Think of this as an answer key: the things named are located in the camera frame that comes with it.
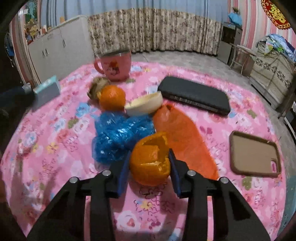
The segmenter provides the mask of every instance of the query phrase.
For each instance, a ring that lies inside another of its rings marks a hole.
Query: blue curtain
[[[77,15],[91,16],[117,9],[150,7],[193,13],[227,22],[228,0],[43,0],[41,26],[56,26]]]

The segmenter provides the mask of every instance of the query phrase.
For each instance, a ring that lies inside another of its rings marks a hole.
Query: white cabinet
[[[41,82],[56,75],[59,80],[83,64],[94,61],[86,16],[70,19],[28,46]]]

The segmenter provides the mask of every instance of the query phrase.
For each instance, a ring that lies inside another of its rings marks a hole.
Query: pink floral tablecloth
[[[92,65],[84,65],[60,81],[61,95],[24,117],[3,155],[0,168],[7,186],[7,199],[26,235],[70,177],[91,178],[106,168],[94,163],[91,157],[94,117],[100,110],[89,104],[86,93],[98,75]],[[229,165],[229,135],[233,130],[275,141],[280,149],[259,97],[209,75],[158,63],[132,63],[131,78],[119,86],[130,101],[154,92],[166,75],[190,79],[227,93],[231,105],[228,118],[182,104],[176,106],[196,123],[215,158],[219,175],[228,177],[237,187],[274,240],[286,196],[282,154],[282,174],[276,179],[235,175]],[[111,206],[117,240],[176,241],[183,235],[187,200],[176,197],[170,179],[160,186],[147,188],[130,178],[126,194],[112,199]],[[89,213],[89,199],[86,213]],[[208,239],[212,240],[211,206],[208,214]],[[88,218],[85,228],[85,239],[89,240]]]

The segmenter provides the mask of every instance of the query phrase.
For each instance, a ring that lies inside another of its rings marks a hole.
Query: gray floor
[[[227,80],[257,93],[257,91],[249,84],[249,79],[247,77],[240,76],[240,74],[234,70],[229,70],[227,65],[212,56],[193,52],[155,51],[150,53],[144,52],[133,54],[132,61],[158,62],[165,65],[186,67],[195,71],[211,74],[214,77]],[[285,124],[277,119],[277,112],[271,108],[265,99],[262,98],[262,102],[264,103],[265,109],[273,123],[281,145],[285,161],[286,177],[296,175],[296,162],[293,159],[296,157],[296,146],[294,141]]]

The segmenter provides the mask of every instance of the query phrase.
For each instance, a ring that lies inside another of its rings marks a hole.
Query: orange
[[[130,157],[133,178],[145,186],[163,183],[170,175],[168,151],[168,140],[164,132],[139,140]]]
[[[218,168],[195,123],[173,105],[166,104],[153,116],[156,131],[166,133],[177,160],[187,163],[203,177],[217,180]]]
[[[104,110],[120,111],[126,104],[126,93],[115,85],[105,86],[101,92],[97,93],[97,97]]]

